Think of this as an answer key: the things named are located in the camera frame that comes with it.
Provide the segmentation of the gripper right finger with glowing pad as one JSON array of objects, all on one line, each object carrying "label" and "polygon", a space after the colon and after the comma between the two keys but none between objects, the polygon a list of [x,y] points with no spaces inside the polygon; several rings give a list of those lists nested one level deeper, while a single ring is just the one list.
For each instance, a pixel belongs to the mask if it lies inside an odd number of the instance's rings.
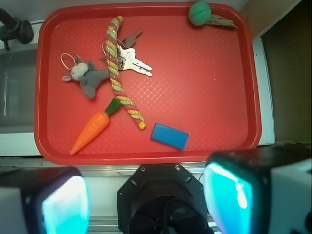
[{"label": "gripper right finger with glowing pad", "polygon": [[212,153],[204,197],[223,234],[309,234],[312,231],[312,152],[259,147]]}]

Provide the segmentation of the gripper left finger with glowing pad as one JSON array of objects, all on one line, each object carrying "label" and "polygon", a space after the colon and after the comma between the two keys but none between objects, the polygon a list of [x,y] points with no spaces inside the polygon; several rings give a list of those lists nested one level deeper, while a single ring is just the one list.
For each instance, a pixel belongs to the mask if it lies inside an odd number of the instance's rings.
[{"label": "gripper left finger with glowing pad", "polygon": [[85,234],[90,210],[88,182],[75,167],[0,173],[2,234]]}]

